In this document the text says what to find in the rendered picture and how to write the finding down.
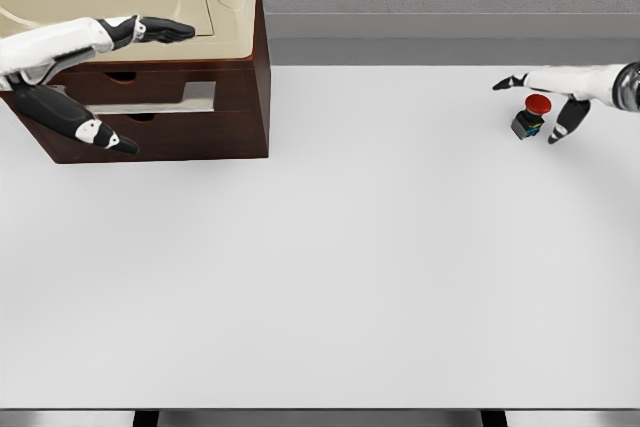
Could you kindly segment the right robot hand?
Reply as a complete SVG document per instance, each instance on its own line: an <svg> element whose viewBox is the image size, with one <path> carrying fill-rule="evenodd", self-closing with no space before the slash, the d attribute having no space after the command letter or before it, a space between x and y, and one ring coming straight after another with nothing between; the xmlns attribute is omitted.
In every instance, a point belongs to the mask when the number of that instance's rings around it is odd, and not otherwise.
<svg viewBox="0 0 640 427"><path fill-rule="evenodd" d="M592 101L596 100L609 107L614 106L614 83L623 67L623 64L587 67L546 66L531 70L521 78L509 76L495 84L492 89L525 87L566 96L567 102L558 114L548 137L548 143L555 144L579 127L589 113Z"/></svg>

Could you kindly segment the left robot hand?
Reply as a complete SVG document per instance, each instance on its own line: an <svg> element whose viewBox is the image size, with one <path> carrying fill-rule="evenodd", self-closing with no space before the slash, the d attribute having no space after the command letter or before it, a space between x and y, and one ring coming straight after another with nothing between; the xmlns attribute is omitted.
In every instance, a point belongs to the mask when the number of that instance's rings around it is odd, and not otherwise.
<svg viewBox="0 0 640 427"><path fill-rule="evenodd" d="M0 91L14 94L19 113L55 133L128 154L138 145L119 136L84 105L47 86L59 72L132 43L182 42L195 28L174 20L132 15L82 17L0 38Z"/></svg>

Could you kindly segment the brown cabinet drawer with notch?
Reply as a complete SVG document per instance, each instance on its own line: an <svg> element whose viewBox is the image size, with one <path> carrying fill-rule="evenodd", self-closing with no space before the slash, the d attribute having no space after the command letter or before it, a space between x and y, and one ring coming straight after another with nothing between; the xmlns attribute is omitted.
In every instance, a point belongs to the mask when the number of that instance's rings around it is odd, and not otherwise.
<svg viewBox="0 0 640 427"><path fill-rule="evenodd" d="M129 115L100 119L121 137L136 142L136 155L105 151L107 162L251 159L268 156L268 144L247 111L158 113L150 121Z"/></svg>
<svg viewBox="0 0 640 427"><path fill-rule="evenodd" d="M244 74L239 70L138 71L127 79L113 72L61 73L50 85L63 86L65 93L83 104L177 103L189 82L215 82L214 107L220 110L246 109L249 95Z"/></svg>

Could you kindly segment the red button switch black base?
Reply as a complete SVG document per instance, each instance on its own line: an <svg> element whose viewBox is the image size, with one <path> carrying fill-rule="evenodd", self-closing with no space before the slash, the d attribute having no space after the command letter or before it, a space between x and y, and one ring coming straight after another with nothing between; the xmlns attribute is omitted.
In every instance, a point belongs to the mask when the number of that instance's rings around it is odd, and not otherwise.
<svg viewBox="0 0 640 427"><path fill-rule="evenodd" d="M512 132L521 140L536 136L544 124L544 116L551 111L552 104L542 94L531 94L524 101L524 109L519 111L511 123Z"/></svg>

